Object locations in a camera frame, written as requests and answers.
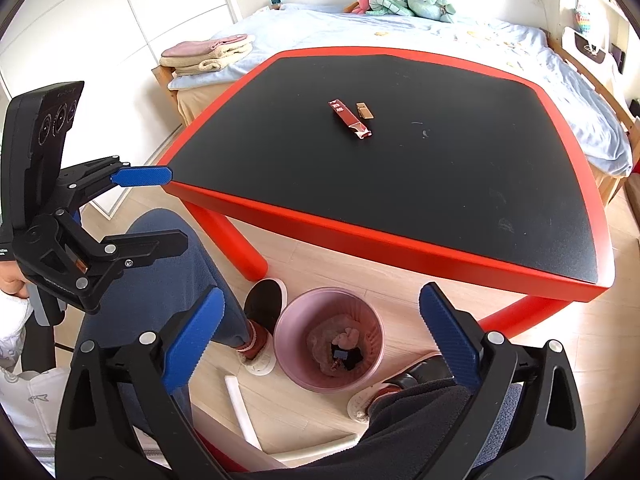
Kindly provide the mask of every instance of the sock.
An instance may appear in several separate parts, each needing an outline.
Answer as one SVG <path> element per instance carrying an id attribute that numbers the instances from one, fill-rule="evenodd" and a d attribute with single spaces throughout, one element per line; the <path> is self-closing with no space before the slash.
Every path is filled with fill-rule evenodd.
<path id="1" fill-rule="evenodd" d="M 369 410 L 371 409 L 373 403 L 376 402 L 381 397 L 384 397 L 389 394 L 396 394 L 401 391 L 402 391 L 402 388 L 400 388 L 400 386 L 395 386 L 394 384 L 388 384 L 384 388 L 378 390 L 378 392 L 373 396 L 365 412 L 367 413 L 367 415 L 369 415 Z"/>
<path id="2" fill-rule="evenodd" d="M 246 325 L 251 339 L 248 343 L 236 347 L 236 350 L 242 352 L 244 357 L 250 361 L 254 359 L 258 355 L 258 352 L 267 344 L 269 332 L 267 332 L 266 328 L 251 319 L 247 320 Z"/>

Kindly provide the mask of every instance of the black tabletop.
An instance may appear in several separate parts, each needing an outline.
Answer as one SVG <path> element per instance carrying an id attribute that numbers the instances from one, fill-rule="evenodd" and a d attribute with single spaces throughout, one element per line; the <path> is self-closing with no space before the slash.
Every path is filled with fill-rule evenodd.
<path id="1" fill-rule="evenodd" d="M 365 102 L 359 139 L 328 102 Z M 528 86 L 396 56 L 276 60 L 172 158 L 174 180 L 585 282 L 571 161 Z"/>

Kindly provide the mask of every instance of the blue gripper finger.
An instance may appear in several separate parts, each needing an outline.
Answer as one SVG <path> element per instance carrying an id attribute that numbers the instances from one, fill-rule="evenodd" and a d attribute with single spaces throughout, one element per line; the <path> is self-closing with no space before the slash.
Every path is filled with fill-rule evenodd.
<path id="1" fill-rule="evenodd" d="M 420 315 L 456 383 L 475 392 L 482 383 L 478 373 L 480 356 L 446 302 L 444 295 L 427 283 L 420 291 Z"/>
<path id="2" fill-rule="evenodd" d="M 189 322 L 182 327 L 164 353 L 162 384 L 169 394 L 189 383 L 198 361 L 225 315 L 225 297 L 219 288 L 212 288 L 199 301 L 195 311 L 190 313 Z"/>
<path id="3" fill-rule="evenodd" d="M 164 186 L 171 182 L 171 169 L 166 166 L 120 168 L 111 175 L 111 181 L 121 187 Z"/>

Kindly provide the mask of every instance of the person's leg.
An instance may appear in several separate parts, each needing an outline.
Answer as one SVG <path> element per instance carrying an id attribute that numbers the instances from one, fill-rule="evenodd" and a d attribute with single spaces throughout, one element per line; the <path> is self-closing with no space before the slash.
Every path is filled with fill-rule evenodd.
<path id="1" fill-rule="evenodd" d="M 511 424 L 520 397 L 512 384 L 475 465 L 492 460 Z M 292 469 L 232 473 L 236 480 L 348 480 L 415 478 L 443 442 L 471 398 L 453 379 L 411 386 L 379 397 L 369 408 L 369 428 L 356 446 Z"/>
<path id="2" fill-rule="evenodd" d="M 78 345 L 92 339 L 107 348 L 129 344 L 146 330 L 158 332 L 173 314 L 188 310 L 209 285 L 220 288 L 225 297 L 225 315 L 212 340 L 231 347 L 251 343 L 247 320 L 238 300 L 187 222 L 172 211 L 155 209 L 138 218 L 127 233 L 167 229 L 180 229 L 189 237 L 187 250 L 175 258 L 156 260 L 149 267 L 126 270 L 105 292 L 100 312 L 84 317 Z M 148 433 L 150 430 L 132 386 L 122 384 L 121 392 L 130 420 Z M 177 390 L 174 398 L 190 419 L 188 389 Z"/>

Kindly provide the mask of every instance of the small wooden block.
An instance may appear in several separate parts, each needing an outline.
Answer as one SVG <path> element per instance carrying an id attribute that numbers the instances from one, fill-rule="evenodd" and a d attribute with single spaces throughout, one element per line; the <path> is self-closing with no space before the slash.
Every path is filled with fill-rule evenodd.
<path id="1" fill-rule="evenodd" d="M 356 103 L 356 107 L 358 109 L 358 114 L 363 119 L 373 119 L 373 114 L 367 108 L 367 105 L 364 103 Z"/>

